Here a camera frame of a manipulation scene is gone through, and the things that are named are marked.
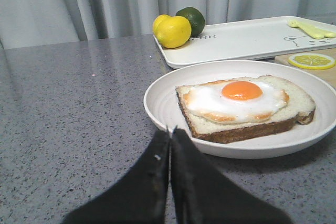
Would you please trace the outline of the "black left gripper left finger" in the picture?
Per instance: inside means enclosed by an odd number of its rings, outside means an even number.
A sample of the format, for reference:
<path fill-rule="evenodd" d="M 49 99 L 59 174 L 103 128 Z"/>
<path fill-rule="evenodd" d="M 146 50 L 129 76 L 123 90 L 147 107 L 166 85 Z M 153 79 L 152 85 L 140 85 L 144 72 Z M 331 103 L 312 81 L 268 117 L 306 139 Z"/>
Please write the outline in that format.
<path fill-rule="evenodd" d="M 132 168 L 106 192 L 69 213 L 63 223 L 164 223 L 170 136 L 156 131 Z"/>

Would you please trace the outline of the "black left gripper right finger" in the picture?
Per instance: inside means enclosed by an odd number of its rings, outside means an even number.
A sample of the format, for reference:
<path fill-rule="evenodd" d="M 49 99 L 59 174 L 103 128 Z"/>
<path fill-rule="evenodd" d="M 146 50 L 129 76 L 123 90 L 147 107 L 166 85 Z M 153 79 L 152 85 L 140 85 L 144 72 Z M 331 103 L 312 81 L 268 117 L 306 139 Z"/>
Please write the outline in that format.
<path fill-rule="evenodd" d="M 171 185 L 178 223 L 292 222 L 285 212 L 226 178 L 184 130 L 174 129 L 171 147 Z"/>

